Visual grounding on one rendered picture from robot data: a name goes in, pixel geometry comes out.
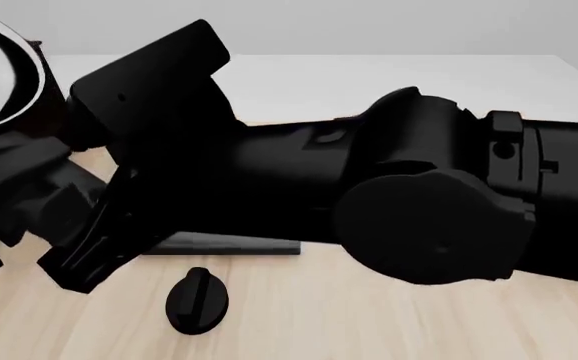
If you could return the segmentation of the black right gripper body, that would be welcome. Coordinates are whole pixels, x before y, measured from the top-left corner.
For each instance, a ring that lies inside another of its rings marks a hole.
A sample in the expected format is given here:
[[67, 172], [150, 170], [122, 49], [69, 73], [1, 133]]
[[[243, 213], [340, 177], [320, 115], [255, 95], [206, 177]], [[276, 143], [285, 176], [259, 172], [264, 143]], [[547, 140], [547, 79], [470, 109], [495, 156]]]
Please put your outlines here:
[[80, 230], [50, 248], [38, 266], [59, 287], [91, 293], [117, 269], [170, 235], [142, 173], [118, 167]]

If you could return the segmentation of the round black stove knob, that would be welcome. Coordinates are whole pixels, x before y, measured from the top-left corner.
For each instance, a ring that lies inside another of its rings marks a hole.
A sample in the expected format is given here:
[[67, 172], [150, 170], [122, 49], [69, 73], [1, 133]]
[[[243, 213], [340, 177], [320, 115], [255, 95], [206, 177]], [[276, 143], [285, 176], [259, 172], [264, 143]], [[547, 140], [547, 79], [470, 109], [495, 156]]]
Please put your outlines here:
[[168, 294], [165, 314], [177, 332], [201, 335], [221, 323], [228, 306], [229, 296], [223, 281], [204, 267], [193, 267]]

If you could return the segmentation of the flat black stove plate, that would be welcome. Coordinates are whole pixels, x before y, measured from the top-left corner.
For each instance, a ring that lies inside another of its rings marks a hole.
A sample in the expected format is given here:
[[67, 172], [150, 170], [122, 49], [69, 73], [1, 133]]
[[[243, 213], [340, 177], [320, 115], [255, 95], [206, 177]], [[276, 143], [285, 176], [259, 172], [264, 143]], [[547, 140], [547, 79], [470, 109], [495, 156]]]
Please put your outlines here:
[[301, 242], [208, 233], [175, 233], [144, 255], [299, 255]]

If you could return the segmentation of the black flat plate on stalk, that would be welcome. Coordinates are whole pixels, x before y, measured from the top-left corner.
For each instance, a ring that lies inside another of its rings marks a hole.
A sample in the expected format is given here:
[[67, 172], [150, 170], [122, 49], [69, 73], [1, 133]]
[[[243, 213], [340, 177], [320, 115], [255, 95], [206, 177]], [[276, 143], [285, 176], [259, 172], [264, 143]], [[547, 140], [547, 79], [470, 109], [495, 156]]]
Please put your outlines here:
[[195, 20], [76, 80], [60, 138], [84, 151], [140, 137], [229, 60], [212, 26]]

